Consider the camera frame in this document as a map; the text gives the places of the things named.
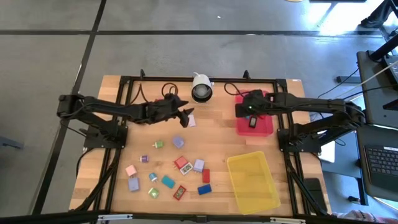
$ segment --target white cord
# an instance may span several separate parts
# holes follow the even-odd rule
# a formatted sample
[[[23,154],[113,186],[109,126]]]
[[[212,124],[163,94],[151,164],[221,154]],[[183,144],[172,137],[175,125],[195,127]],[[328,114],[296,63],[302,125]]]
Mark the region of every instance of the white cord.
[[[392,206],[392,205],[390,205],[390,204],[388,204],[386,202],[383,202],[382,200],[378,199],[377,197],[372,197],[372,198],[374,198],[375,200],[377,200],[380,203],[383,203],[384,205],[387,205],[388,207],[394,209],[395,211],[398,211],[398,208],[395,208],[394,206]]]
[[[342,94],[340,94],[340,95],[336,96],[336,97],[335,97],[335,99],[337,99],[337,98],[339,98],[339,97],[343,96],[344,94],[346,94],[346,93],[349,93],[349,92],[353,91],[355,88],[357,88],[357,87],[359,87],[359,86],[361,86],[361,85],[363,85],[363,84],[367,83],[367,82],[368,82],[368,81],[370,81],[372,78],[374,78],[374,77],[376,77],[376,76],[380,75],[380,74],[381,74],[382,72],[384,72],[385,70],[387,70],[387,69],[389,69],[390,67],[394,66],[396,63],[398,63],[398,61],[396,61],[396,62],[394,62],[394,63],[390,64],[390,65],[389,65],[389,66],[387,66],[386,68],[383,68],[383,69],[382,69],[380,72],[377,72],[377,73],[376,73],[376,74],[374,74],[372,77],[370,77],[370,78],[368,78],[367,80],[365,80],[365,81],[361,82],[360,84],[356,85],[354,88],[352,88],[352,89],[350,89],[350,90],[348,90],[348,91],[346,91],[346,92],[344,92],[344,93],[342,93]]]

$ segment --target pink block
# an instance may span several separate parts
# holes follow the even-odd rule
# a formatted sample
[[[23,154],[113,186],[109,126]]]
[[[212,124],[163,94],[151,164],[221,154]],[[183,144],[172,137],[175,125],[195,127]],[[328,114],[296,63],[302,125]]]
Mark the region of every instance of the pink block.
[[[127,175],[129,177],[131,177],[132,175],[137,173],[137,170],[136,170],[136,168],[133,165],[131,165],[131,166],[126,168],[126,172],[127,172]]]

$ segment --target purple block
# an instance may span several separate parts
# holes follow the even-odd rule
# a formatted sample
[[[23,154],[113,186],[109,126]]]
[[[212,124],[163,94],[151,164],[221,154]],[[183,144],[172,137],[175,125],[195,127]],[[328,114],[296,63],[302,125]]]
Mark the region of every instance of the purple block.
[[[129,190],[131,192],[139,190],[139,178],[138,177],[129,178]]]
[[[193,166],[193,170],[197,172],[202,172],[204,166],[205,166],[205,161],[197,159],[195,161],[195,165]]]
[[[180,149],[184,145],[184,140],[180,136],[175,136],[173,138],[173,144]]]

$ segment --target laptop keyboard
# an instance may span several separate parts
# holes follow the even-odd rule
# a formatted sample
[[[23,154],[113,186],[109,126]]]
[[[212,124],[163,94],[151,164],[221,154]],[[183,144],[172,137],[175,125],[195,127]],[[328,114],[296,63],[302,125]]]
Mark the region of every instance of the laptop keyboard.
[[[371,172],[398,176],[398,149],[368,146],[366,157]]]

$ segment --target red plastic bin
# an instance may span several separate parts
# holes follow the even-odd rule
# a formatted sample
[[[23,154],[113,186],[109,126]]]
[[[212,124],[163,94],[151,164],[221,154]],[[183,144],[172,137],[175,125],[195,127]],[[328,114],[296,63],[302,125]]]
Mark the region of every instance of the red plastic bin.
[[[243,97],[241,95],[235,96],[235,103],[242,103]],[[269,115],[261,115],[257,117],[257,123],[255,128],[249,127],[250,118],[236,118],[236,132],[241,136],[268,136],[274,132],[274,126],[272,124],[272,118]]]

